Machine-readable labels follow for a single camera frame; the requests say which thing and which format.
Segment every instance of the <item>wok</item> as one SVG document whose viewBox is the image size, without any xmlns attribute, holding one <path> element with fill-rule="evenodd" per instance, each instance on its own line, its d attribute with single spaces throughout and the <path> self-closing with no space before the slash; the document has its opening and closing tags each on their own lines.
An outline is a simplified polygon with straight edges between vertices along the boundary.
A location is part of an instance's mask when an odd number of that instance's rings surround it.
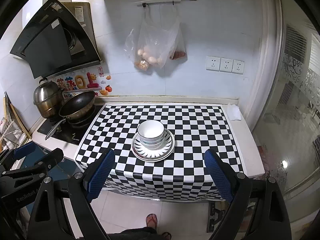
<svg viewBox="0 0 320 240">
<path fill-rule="evenodd" d="M 45 140 L 50 138 L 58 129 L 61 123 L 66 120 L 79 119 L 84 116 L 93 106 L 95 99 L 94 91 L 85 91 L 70 98 L 59 110 L 59 115 L 63 119 L 57 122 L 49 131 Z"/>
</svg>

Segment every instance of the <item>transparent plastic bag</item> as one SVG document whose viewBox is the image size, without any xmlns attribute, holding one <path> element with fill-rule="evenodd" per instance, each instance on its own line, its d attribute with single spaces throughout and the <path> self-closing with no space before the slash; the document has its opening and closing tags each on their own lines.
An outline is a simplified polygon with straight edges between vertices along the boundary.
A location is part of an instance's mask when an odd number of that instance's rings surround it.
<svg viewBox="0 0 320 240">
<path fill-rule="evenodd" d="M 181 33 L 181 29 L 179 28 L 179 32 L 175 41 L 175 49 L 170 53 L 169 59 L 181 59 L 187 56 L 186 48 L 184 46 L 183 37 Z"/>
<path fill-rule="evenodd" d="M 144 19 L 141 23 L 137 46 L 135 46 L 134 30 L 125 41 L 125 52 L 136 67 L 147 70 L 150 65 L 162 68 L 175 48 L 175 40 L 179 32 L 180 20 L 175 8 L 163 16 L 170 19 L 166 28 L 152 21 L 150 7 L 144 8 Z"/>
</svg>

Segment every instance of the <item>screw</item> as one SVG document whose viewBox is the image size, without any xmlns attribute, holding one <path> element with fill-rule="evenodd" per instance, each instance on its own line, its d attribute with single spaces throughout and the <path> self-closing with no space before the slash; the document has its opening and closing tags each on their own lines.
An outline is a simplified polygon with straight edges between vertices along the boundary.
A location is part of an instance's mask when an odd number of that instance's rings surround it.
<svg viewBox="0 0 320 240">
<path fill-rule="evenodd" d="M 270 183 L 275 183 L 276 182 L 276 179 L 274 177 L 269 177 L 268 180 L 269 180 Z"/>
<path fill-rule="evenodd" d="M 43 181 L 44 181 L 44 183 L 49 183 L 51 181 L 51 178 L 50 177 L 45 177 Z"/>
<path fill-rule="evenodd" d="M 83 173 L 82 173 L 82 172 L 77 172 L 77 173 L 74 175 L 74 177 L 75 177 L 76 179 L 80 179 L 80 178 L 82 178 L 82 176 L 83 176 Z"/>
<path fill-rule="evenodd" d="M 244 179 L 244 178 L 245 178 L 245 175 L 244 175 L 242 172 L 239 172 L 239 173 L 237 173 L 237 177 L 238 177 L 239 179 Z"/>
</svg>

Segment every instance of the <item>black pants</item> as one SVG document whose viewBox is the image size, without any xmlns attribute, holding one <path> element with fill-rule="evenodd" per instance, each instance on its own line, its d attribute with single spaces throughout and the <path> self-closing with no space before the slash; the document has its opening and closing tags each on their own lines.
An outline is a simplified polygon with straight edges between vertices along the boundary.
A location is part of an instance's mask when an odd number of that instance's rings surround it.
<svg viewBox="0 0 320 240">
<path fill-rule="evenodd" d="M 165 240 L 163 236 L 157 235 L 153 228 L 126 229 L 121 233 L 108 234 L 111 240 Z"/>
</svg>

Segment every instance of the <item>white label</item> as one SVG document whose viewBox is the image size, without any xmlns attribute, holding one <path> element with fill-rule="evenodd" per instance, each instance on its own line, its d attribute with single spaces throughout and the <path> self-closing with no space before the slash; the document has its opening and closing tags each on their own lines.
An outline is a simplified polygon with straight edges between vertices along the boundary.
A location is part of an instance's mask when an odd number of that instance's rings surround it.
<svg viewBox="0 0 320 240">
<path fill-rule="evenodd" d="M 58 5 L 58 3 L 54 3 L 53 5 L 51 5 L 51 7 L 53 8 L 53 9 L 55 9 L 56 11 L 59 11 L 60 9 L 61 9 L 61 6 L 60 5 Z"/>
<path fill-rule="evenodd" d="M 54 29 L 55 27 L 57 27 L 59 25 L 59 20 L 56 19 L 54 22 L 52 22 L 51 27 Z"/>
<path fill-rule="evenodd" d="M 78 22 L 84 22 L 82 6 L 75 6 L 75 16 Z"/>
</svg>

